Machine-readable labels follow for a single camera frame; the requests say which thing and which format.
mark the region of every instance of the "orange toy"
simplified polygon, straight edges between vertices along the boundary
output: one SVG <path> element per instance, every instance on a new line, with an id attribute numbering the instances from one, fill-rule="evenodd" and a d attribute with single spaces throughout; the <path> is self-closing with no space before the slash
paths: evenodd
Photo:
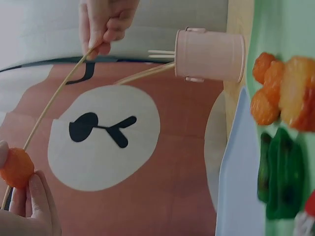
<path id="1" fill-rule="evenodd" d="M 252 75 L 262 85 L 264 84 L 265 73 L 270 67 L 271 62 L 274 60 L 276 60 L 274 55 L 262 53 L 255 61 L 254 67 L 252 69 Z"/>
<path id="2" fill-rule="evenodd" d="M 280 95 L 282 120 L 299 131 L 315 132 L 315 60 L 292 57 L 285 64 Z"/>
<path id="3" fill-rule="evenodd" d="M 278 119 L 280 110 L 269 102 L 263 89 L 260 89 L 252 97 L 251 114 L 258 125 L 270 125 Z"/>
<path id="4" fill-rule="evenodd" d="M 279 107 L 280 88 L 283 76 L 284 63 L 282 61 L 271 62 L 270 67 L 265 73 L 263 90 L 269 102 L 275 107 Z"/>
<path id="5" fill-rule="evenodd" d="M 25 188 L 34 173 L 34 164 L 23 149 L 10 148 L 0 173 L 10 187 Z"/>

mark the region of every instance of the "orange ball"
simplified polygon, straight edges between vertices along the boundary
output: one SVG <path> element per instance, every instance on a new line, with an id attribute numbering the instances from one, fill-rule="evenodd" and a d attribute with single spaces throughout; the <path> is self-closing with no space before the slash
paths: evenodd
<path id="1" fill-rule="evenodd" d="M 7 185 L 14 188 L 25 188 L 34 173 L 34 164 L 30 156 L 21 148 L 10 148 L 1 177 Z"/>
<path id="2" fill-rule="evenodd" d="M 264 84 L 265 73 L 270 67 L 271 62 L 274 60 L 276 60 L 274 55 L 262 53 L 255 61 L 254 67 L 252 69 L 252 75 L 262 85 Z"/>
<path id="3" fill-rule="evenodd" d="M 265 73 L 264 93 L 269 102 L 275 107 L 279 107 L 280 88 L 284 77 L 284 63 L 282 61 L 271 62 Z"/>
<path id="4" fill-rule="evenodd" d="M 280 110 L 269 102 L 263 89 L 260 89 L 252 97 L 251 114 L 258 125 L 270 125 L 278 119 Z"/>

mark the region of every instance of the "white circle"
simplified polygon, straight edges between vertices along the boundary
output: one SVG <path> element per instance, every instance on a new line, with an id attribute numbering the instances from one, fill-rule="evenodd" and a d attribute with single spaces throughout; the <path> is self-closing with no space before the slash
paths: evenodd
<path id="1" fill-rule="evenodd" d="M 98 125 L 110 127 L 130 116 L 131 126 L 120 129 L 128 140 L 119 147 L 105 129 L 93 128 L 87 139 L 74 142 L 69 122 L 95 113 Z M 145 92 L 130 86 L 104 86 L 80 95 L 52 123 L 48 162 L 65 185 L 81 191 L 97 191 L 123 181 L 137 171 L 154 152 L 160 132 L 158 109 Z"/>

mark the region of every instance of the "green pepper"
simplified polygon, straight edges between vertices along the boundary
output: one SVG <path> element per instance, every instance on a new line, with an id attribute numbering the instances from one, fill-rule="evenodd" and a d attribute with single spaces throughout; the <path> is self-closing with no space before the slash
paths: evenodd
<path id="1" fill-rule="evenodd" d="M 260 136 L 260 162 L 257 180 L 257 196 L 264 203 L 269 200 L 269 169 L 268 169 L 268 150 L 271 137 L 267 133 Z"/>
<path id="2" fill-rule="evenodd" d="M 301 147 L 279 128 L 269 146 L 269 201 L 266 216 L 293 219 L 301 208 L 304 164 Z"/>

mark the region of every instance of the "pink plastic cup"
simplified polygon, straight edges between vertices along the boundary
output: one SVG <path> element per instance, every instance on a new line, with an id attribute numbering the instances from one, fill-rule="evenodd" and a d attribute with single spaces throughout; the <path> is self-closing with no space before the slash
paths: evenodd
<path id="1" fill-rule="evenodd" d="M 179 30 L 175 44 L 175 73 L 186 80 L 204 79 L 240 82 L 244 72 L 245 46 L 242 35 Z"/>

